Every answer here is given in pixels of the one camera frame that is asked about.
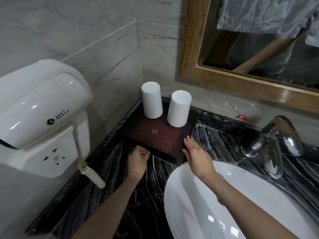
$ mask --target drain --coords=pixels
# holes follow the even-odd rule
[[[218,198],[218,197],[216,197],[216,198],[217,198],[218,203],[221,204],[222,206],[224,206],[224,205],[220,202],[219,198]]]

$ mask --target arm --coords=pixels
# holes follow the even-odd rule
[[[308,28],[301,29],[295,38],[277,38],[259,51],[251,59],[233,69],[234,72],[246,74],[254,70],[258,65],[264,64],[271,60],[281,52],[285,51],[289,46],[299,38]]]
[[[123,184],[87,219],[71,239],[112,239],[136,185],[143,177],[150,153],[136,146],[128,161]]]
[[[247,239],[298,239],[217,173],[212,158],[193,139],[187,136],[184,143],[192,172],[219,198]]]

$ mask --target red sticker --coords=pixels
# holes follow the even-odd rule
[[[245,115],[237,115],[236,116],[236,120],[243,122],[243,121],[247,120],[247,116],[245,116]]]

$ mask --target bathroom wall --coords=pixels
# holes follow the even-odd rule
[[[94,96],[88,108],[91,151],[140,96],[132,0],[0,0],[0,30],[0,77],[41,59],[82,73]],[[0,238],[23,238],[75,171],[73,164],[46,179],[0,165]]]
[[[245,96],[199,83],[176,82],[180,68],[188,0],[133,0],[144,81],[156,81],[162,95],[178,89],[192,95],[192,105],[235,118],[247,116],[247,123],[264,127],[277,115],[287,116],[301,139],[319,146],[319,114]]]

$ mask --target faucet handle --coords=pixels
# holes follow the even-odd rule
[[[277,129],[275,133],[284,140],[288,151],[294,156],[302,156],[302,142],[292,122],[285,116],[276,116],[269,124],[271,123],[274,125],[273,129]]]

